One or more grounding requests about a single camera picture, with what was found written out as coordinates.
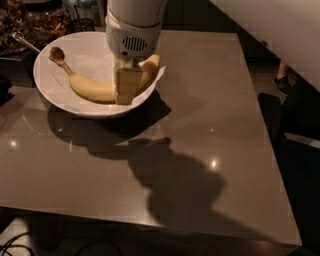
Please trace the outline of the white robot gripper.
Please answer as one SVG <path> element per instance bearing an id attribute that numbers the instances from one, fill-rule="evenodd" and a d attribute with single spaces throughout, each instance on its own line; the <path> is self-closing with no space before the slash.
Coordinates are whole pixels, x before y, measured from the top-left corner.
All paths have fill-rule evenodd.
<path id="1" fill-rule="evenodd" d="M 108 8 L 106 38 L 115 59 L 136 66 L 148 59 L 157 46 L 162 24 L 161 8 L 115 10 Z M 130 105 L 135 98 L 143 72 L 138 68 L 115 70 L 116 103 Z"/>

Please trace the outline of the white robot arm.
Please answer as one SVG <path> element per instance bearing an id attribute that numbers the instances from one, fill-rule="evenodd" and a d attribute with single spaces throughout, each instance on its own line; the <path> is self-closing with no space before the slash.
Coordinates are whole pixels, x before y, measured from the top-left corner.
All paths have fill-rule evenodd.
<path id="1" fill-rule="evenodd" d="M 300 76 L 291 98 L 319 101 L 320 0 L 108 0 L 107 18 L 254 39 Z"/>

